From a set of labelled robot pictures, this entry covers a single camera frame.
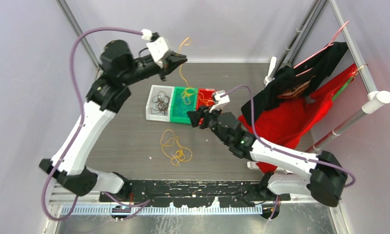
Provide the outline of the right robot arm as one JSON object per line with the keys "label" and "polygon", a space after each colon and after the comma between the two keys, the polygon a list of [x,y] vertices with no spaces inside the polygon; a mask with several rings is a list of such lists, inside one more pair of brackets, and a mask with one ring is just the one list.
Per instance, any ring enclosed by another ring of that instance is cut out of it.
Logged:
{"label": "right robot arm", "polygon": [[259,186],[264,200],[276,195],[300,194],[310,195],[329,207],[338,205],[350,173],[331,152],[308,153],[274,144],[244,130],[230,112],[210,111],[201,106],[196,111],[188,111],[187,115],[194,128],[210,129],[234,156],[291,172],[291,179],[273,172],[264,176],[264,183]]}

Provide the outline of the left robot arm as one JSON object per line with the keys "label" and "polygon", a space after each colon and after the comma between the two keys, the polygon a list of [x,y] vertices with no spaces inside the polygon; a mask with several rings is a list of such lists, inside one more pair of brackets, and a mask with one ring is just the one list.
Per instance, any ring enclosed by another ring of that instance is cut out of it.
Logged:
{"label": "left robot arm", "polygon": [[166,76],[187,61],[187,57],[169,49],[163,39],[149,42],[149,54],[135,58],[127,42],[109,42],[100,55],[101,76],[86,95],[76,125],[51,159],[43,159],[39,167],[58,184],[77,196],[90,192],[106,192],[125,201],[132,191],[130,181],[119,173],[106,173],[86,166],[87,158],[108,123],[131,96],[129,87],[159,75]]}

